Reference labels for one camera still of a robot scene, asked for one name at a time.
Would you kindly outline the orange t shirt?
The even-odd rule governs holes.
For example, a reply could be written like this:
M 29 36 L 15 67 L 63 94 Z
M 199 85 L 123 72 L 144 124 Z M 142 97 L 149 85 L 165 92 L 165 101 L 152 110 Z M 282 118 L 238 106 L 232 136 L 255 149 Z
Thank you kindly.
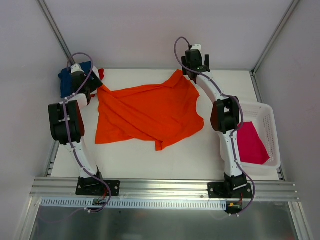
M 137 139 L 151 141 L 162 151 L 189 138 L 205 125 L 197 112 L 198 90 L 176 70 L 161 84 L 121 90 L 103 85 L 97 90 L 98 145 Z

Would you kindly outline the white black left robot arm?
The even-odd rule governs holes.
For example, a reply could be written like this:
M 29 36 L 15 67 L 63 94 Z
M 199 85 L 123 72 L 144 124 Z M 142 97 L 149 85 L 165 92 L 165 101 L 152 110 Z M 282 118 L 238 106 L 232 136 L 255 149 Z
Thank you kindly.
M 70 76 L 75 92 L 61 102 L 48 106 L 50 132 L 52 138 L 65 146 L 73 156 L 79 170 L 78 188 L 99 195 L 104 191 L 105 184 L 85 144 L 81 110 L 90 104 L 92 92 L 102 86 L 102 82 L 92 68 L 85 73 L 80 64 L 70 67 Z

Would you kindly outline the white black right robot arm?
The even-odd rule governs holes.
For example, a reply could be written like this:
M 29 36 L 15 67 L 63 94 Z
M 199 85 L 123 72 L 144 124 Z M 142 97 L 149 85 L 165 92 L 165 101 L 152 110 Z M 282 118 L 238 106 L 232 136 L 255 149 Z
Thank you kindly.
M 210 123 L 220 139 L 224 161 L 222 187 L 213 188 L 216 195 L 225 198 L 240 197 L 248 184 L 238 146 L 238 130 L 243 126 L 243 110 L 236 96 L 223 93 L 213 80 L 209 69 L 209 55 L 202 57 L 201 46 L 189 46 L 181 57 L 182 72 L 194 81 L 212 102 Z

